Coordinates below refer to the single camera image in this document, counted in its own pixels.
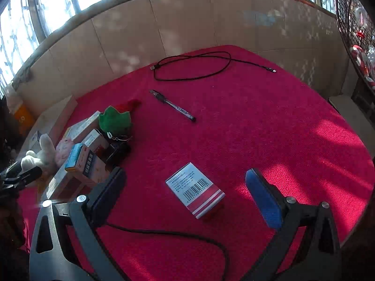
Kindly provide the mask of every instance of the barcode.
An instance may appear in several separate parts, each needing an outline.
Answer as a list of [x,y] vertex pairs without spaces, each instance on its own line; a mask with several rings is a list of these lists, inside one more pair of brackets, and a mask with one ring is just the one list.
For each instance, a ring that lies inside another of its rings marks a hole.
[[192,200],[196,195],[198,195],[201,191],[203,191],[206,187],[208,187],[209,183],[206,182],[203,178],[201,178],[198,182],[196,182],[192,187],[186,190],[183,195],[187,198],[188,201]]

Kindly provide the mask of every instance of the small box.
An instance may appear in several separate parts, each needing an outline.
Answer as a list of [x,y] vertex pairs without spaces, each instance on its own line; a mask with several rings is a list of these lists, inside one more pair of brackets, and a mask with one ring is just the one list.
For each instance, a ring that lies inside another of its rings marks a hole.
[[108,141],[100,134],[98,129],[92,130],[82,143],[89,147],[97,156],[100,156],[109,147]]
[[89,187],[75,178],[73,174],[68,173],[64,167],[62,165],[49,182],[42,194],[41,202],[48,199],[57,203],[71,202],[81,194],[81,191],[85,189],[86,193],[90,191]]
[[104,182],[109,176],[105,163],[83,143],[73,146],[65,170],[89,187]]
[[81,143],[93,129],[99,129],[99,115],[100,112],[96,111],[75,130],[71,137],[74,143]]
[[38,153],[41,148],[40,140],[41,140],[42,134],[39,131],[36,131],[34,135],[31,137],[29,142],[29,150],[34,151],[35,153]]
[[206,215],[225,196],[192,163],[173,174],[166,184],[197,219]]
[[83,124],[86,120],[87,120],[87,118],[85,118],[84,120],[82,120],[82,121],[80,121],[80,122],[78,122],[78,123],[76,123],[76,124],[74,124],[74,125],[68,127],[68,129],[66,129],[66,131],[65,131],[64,136],[63,136],[62,139],[67,139],[67,138],[72,139],[73,134],[75,134],[76,130],[77,130],[80,126],[82,126],[82,124]]

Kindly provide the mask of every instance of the key ring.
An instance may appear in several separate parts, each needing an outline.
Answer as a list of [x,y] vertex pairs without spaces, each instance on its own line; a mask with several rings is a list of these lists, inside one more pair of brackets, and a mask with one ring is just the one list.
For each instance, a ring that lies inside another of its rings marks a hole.
[[108,136],[109,139],[112,139],[113,141],[129,141],[132,138],[132,136],[131,136],[128,139],[120,139],[118,137],[114,137],[111,134],[111,132],[107,132],[107,136]]

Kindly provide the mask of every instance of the black cable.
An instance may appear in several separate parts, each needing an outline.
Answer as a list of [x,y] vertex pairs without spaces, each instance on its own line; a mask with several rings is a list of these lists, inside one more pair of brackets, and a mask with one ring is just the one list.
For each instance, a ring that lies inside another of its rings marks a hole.
[[187,238],[190,238],[190,239],[196,239],[196,240],[200,240],[200,241],[203,241],[203,242],[206,242],[206,243],[209,243],[209,244],[213,244],[213,245],[217,246],[218,248],[220,248],[220,250],[223,252],[223,255],[224,255],[225,264],[224,264],[223,274],[222,274],[220,280],[225,281],[225,278],[226,278],[226,275],[227,275],[227,272],[228,272],[228,266],[229,266],[229,254],[228,254],[228,251],[226,250],[224,245],[222,245],[221,243],[219,243],[219,242],[217,242],[213,239],[203,237],[203,236],[200,236],[198,234],[191,234],[191,233],[185,233],[185,232],[175,232],[175,231],[166,231],[166,230],[128,229],[128,228],[121,227],[121,226],[118,226],[118,225],[114,225],[114,224],[111,224],[111,223],[108,223],[108,222],[106,223],[106,225],[110,226],[110,227],[113,227],[113,228],[116,228],[116,229],[119,229],[119,230],[122,230],[122,231],[126,231],[126,232],[143,233],[143,234],[162,234],[162,235],[167,235],[167,236],[187,237]]
[[[224,54],[227,54],[228,57],[212,55],[212,54],[217,54],[217,53],[224,53]],[[161,68],[161,67],[164,66],[164,65],[167,65],[167,64],[169,64],[169,63],[173,63],[173,62],[177,62],[177,61],[181,61],[181,60],[192,59],[192,58],[201,58],[201,57],[202,57],[202,58],[204,58],[204,57],[220,58],[220,59],[228,60],[228,62],[227,62],[226,65],[225,65],[223,68],[221,68],[219,71],[216,71],[216,72],[211,73],[211,74],[203,75],[203,76],[198,76],[198,77],[193,77],[193,78],[176,78],[176,79],[160,79],[160,78],[157,78],[157,77],[156,77],[156,70],[159,69],[159,68]],[[171,58],[175,58],[175,59],[163,63],[163,61],[168,60],[168,59],[171,59]],[[264,66],[264,65],[259,65],[259,64],[257,64],[257,63],[253,63],[253,62],[245,61],[245,60],[233,59],[232,56],[231,56],[231,54],[230,54],[229,52],[225,52],[225,51],[208,52],[208,53],[202,53],[202,54],[193,55],[193,56],[189,56],[189,55],[170,56],[170,57],[166,57],[166,58],[161,59],[158,63],[156,63],[155,65],[153,65],[150,69],[154,72],[154,79],[157,80],[157,81],[184,81],[184,80],[198,80],[198,79],[211,77],[211,76],[214,76],[214,75],[216,75],[216,74],[221,73],[222,71],[224,71],[224,70],[230,65],[230,63],[231,63],[232,61],[236,61],[236,62],[241,62],[241,63],[247,63],[247,64],[255,65],[255,66],[257,66],[257,67],[264,68],[264,69],[267,70],[267,71],[270,71],[270,72],[276,73],[276,70],[274,70],[273,68],[266,67],[266,66]]]

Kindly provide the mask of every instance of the pen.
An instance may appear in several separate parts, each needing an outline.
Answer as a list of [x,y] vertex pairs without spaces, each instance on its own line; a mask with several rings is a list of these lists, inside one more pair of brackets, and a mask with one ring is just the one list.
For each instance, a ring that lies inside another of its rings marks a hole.
[[159,101],[161,101],[162,103],[166,103],[166,104],[170,105],[171,107],[174,107],[177,111],[179,111],[180,113],[182,113],[183,115],[185,115],[192,122],[196,121],[196,118],[194,116],[192,116],[190,113],[188,113],[187,111],[185,111],[183,108],[180,108],[180,107],[174,105],[172,102],[170,102],[168,99],[166,99],[166,97],[164,95],[160,94],[159,92],[157,92],[155,90],[150,90],[150,93],[152,95],[154,95],[156,97],[156,99],[159,100]]

